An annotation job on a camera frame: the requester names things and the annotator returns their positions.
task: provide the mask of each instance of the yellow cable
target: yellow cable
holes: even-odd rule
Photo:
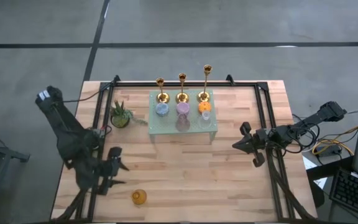
[[[345,148],[347,151],[349,151],[349,153],[353,156],[354,153],[353,153],[345,144],[341,143],[340,141],[337,141],[336,139],[338,139],[339,137],[341,137],[341,136],[344,135],[344,134],[352,133],[352,132],[354,132],[354,131],[357,130],[357,129],[358,129],[358,126],[352,128],[352,129],[350,129],[350,130],[348,130],[348,131],[346,131],[346,132],[344,132],[344,133],[342,133],[342,134],[338,134],[334,139],[322,139],[322,140],[318,141],[318,143],[315,144],[315,145],[313,146],[313,148],[311,149],[311,153],[313,153],[313,155],[317,155],[317,154],[322,153],[322,152],[323,152],[324,150],[326,150],[329,146],[333,146],[333,145],[335,145],[335,144],[338,144],[338,145],[344,147],[344,148]],[[325,146],[324,148],[322,148],[322,150],[316,152],[317,146],[319,146],[321,143],[325,143],[325,144],[328,144],[328,145]]]

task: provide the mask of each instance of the keyboard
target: keyboard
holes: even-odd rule
[[[358,177],[340,169],[334,176],[329,198],[358,212]]]

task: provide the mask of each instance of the plant pot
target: plant pot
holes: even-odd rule
[[[123,118],[120,116],[110,117],[111,124],[116,128],[125,128],[129,124],[129,118]]]

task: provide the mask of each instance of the black stripe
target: black stripe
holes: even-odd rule
[[[96,52],[98,51],[98,44],[100,41],[100,37],[102,35],[103,25],[104,25],[104,15],[107,13],[107,9],[109,6],[110,0],[104,0],[102,11],[100,13],[98,28],[96,29],[96,33],[94,34],[93,44],[91,53],[89,54],[88,63],[86,64],[85,74],[83,78],[84,81],[89,81],[91,78],[92,68],[94,64],[94,58],[96,57]]]
[[[358,42],[177,42],[177,43],[102,43],[99,48],[181,48],[181,47],[358,47]]]
[[[0,49],[90,48],[92,44],[0,44]]]

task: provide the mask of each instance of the white paper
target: white paper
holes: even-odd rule
[[[317,165],[314,164],[313,162],[311,162],[310,160],[308,160],[305,156],[302,156],[303,157],[303,163],[305,164],[305,168],[308,170],[310,168],[314,168],[316,167]],[[323,189],[324,187],[324,184],[326,184],[326,181],[327,181],[327,177],[325,178],[321,178],[321,179],[318,179],[318,180],[315,180],[314,182],[321,188]]]

